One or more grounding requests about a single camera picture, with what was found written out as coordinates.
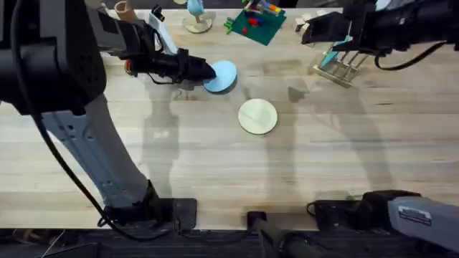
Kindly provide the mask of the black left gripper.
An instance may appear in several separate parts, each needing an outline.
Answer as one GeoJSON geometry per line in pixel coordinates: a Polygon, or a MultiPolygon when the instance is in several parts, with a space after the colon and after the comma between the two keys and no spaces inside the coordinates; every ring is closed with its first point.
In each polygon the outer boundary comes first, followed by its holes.
{"type": "Polygon", "coordinates": [[[138,74],[156,74],[171,78],[171,83],[180,83],[183,80],[213,80],[217,77],[204,58],[189,56],[189,51],[182,48],[176,54],[157,53],[153,56],[130,58],[128,74],[134,77],[138,74]]]}

